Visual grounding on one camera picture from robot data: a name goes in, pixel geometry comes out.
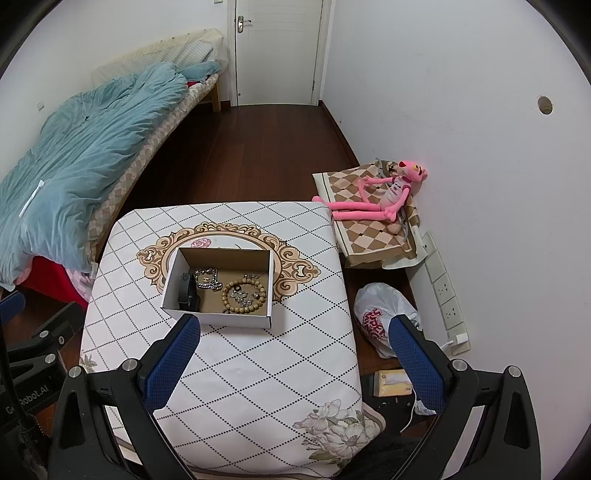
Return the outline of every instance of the wooden floor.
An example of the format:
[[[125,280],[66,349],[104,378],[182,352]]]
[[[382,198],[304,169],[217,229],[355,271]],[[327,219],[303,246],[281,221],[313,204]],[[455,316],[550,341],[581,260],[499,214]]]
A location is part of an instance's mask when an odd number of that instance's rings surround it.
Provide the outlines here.
[[[311,200],[317,193],[312,174],[351,168],[346,150],[319,107],[265,105],[222,113],[195,109],[171,134],[138,180],[122,209],[250,200]],[[414,304],[403,270],[346,269],[352,306],[357,290],[383,281]],[[27,309],[7,328],[7,341],[29,337],[62,304],[26,292]],[[355,325],[361,374],[397,367],[380,359]],[[62,350],[68,367],[77,364],[81,335]],[[44,416],[44,427],[51,422]]]

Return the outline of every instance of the white cardboard box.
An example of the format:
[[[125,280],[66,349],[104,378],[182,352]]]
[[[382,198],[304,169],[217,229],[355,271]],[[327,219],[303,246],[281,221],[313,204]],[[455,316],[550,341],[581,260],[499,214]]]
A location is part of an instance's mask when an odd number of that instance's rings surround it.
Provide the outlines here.
[[[218,270],[218,280],[227,285],[243,278],[245,273],[259,274],[258,280],[267,289],[267,301],[259,309],[248,314],[222,313],[222,292],[197,290],[201,297],[200,312],[179,310],[178,285],[184,273],[195,267]],[[245,250],[234,248],[177,248],[170,259],[170,270],[162,293],[160,307],[172,318],[179,320],[185,313],[195,315],[200,323],[216,326],[271,328],[273,300],[273,253],[270,250]],[[250,285],[244,286],[248,291]]]

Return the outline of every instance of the blue pillow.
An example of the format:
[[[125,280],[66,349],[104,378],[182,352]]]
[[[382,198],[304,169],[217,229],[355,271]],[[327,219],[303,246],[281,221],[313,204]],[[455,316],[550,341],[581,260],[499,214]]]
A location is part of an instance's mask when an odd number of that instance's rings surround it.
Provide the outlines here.
[[[213,75],[220,70],[221,68],[218,62],[209,60],[191,65],[190,67],[180,70],[179,73],[183,75],[188,82],[203,83],[208,76]]]

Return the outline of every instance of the pink panther plush toy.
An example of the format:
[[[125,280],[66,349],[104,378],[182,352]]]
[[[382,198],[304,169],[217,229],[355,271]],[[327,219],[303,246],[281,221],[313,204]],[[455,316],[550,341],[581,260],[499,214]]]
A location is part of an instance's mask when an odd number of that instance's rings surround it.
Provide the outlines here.
[[[371,177],[359,179],[357,185],[363,202],[325,202],[318,196],[312,198],[312,201],[322,202],[330,210],[351,210],[349,212],[333,212],[335,220],[377,220],[378,222],[387,220],[395,222],[398,211],[408,198],[411,183],[420,183],[427,178],[427,170],[413,162],[399,162],[397,170],[402,174],[396,174],[396,171],[391,168],[389,174],[392,177],[387,179],[374,179]],[[382,183],[391,183],[391,186],[386,190],[378,204],[371,203],[365,193],[365,187]]]

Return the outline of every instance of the red fabric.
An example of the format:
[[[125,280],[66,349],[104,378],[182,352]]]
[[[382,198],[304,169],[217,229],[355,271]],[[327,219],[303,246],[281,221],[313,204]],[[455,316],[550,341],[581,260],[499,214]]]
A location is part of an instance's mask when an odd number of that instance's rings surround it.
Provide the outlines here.
[[[88,308],[88,302],[76,291],[66,269],[44,257],[33,258],[31,274],[21,285],[52,299],[66,303],[75,301],[85,309]]]

